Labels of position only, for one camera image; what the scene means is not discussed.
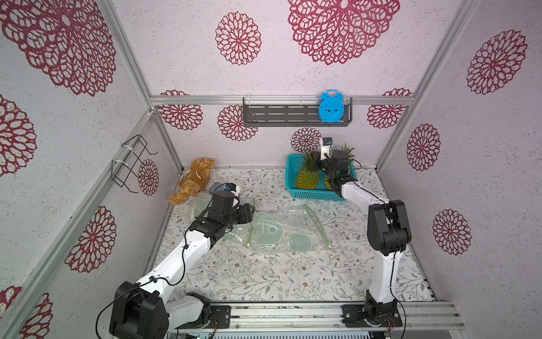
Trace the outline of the blue alarm clock toy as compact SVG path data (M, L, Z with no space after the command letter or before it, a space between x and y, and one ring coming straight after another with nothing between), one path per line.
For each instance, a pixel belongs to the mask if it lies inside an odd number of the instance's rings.
M339 123L344 115L344 96L337 90L328 90L320 96L318 117L322 123Z

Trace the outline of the grey wall shelf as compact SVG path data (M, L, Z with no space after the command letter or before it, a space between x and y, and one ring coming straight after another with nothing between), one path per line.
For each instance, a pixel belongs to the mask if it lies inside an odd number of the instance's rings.
M243 98L242 118L246 127L348 127L353 120L350 100L344 105L344 114L338 122L322 122L319 105L260 104Z

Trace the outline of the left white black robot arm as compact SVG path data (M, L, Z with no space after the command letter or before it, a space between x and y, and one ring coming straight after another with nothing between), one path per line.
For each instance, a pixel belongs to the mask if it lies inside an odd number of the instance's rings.
M123 282L107 305L109 332L115 338L165 338L188 323L212 320L210 300L189 293L177 302L169 298L186 273L237 225L252 222L255 206L244 203L231 184L221 184L206 208L183 234L182 242L138 281Z

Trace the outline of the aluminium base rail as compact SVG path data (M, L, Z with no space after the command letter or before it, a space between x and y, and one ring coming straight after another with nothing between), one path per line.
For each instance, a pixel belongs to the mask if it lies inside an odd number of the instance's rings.
M112 304L109 332L116 338L166 338L176 331L234 332L461 331L451 302L210 302L195 295L165 304L156 295L122 297Z

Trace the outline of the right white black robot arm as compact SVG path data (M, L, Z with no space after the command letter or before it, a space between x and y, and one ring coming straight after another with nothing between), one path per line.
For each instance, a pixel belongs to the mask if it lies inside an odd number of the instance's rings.
M395 294L399 263L407 245L412 241L407 209L401 200L384 199L363 188L350 170L350 156L344 151L323 146L310 152L309 168L325 174L332 192L368 214L366 237L375 251L371 285L361 311L348 316L344 323L363 321L369 326L392 326L399 318L400 302Z

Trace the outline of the grey blue sponge block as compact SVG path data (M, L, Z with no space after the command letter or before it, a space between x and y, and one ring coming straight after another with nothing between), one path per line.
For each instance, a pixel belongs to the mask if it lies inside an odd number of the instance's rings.
M225 189L227 189L227 184L226 183L214 183L209 189L208 189L208 193L213 195L215 192L220 192L220 191L224 191Z

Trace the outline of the brown plush teddy bear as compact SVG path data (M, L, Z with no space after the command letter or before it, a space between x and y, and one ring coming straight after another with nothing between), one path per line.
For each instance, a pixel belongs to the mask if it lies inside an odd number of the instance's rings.
M211 177L211 170L216 166L212 158L198 158L192 162L188 174L180 181L179 190L172 194L168 201L174 206L182 205L189 197L197 196L203 191Z

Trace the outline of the teal plastic basket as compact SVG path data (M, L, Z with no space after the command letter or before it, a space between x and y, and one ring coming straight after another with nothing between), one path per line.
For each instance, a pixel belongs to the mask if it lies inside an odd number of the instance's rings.
M320 153L314 151L316 164L314 167L319 171L319 183L315 190L303 190L296 188L296 177L302 167L305 154L291 154L286 163L286 188L295 199L316 199L324 201L343 201L344 190L354 186L357 181L353 157L345 151L332 151L331 158L322 161Z

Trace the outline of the brownish pineapple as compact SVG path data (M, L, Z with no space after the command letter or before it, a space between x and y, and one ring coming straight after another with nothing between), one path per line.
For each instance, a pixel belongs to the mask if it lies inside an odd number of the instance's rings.
M315 190L319 183L319 171L314 167L316 156L313 152L305 153L302 167L296 177L296 188L303 190Z

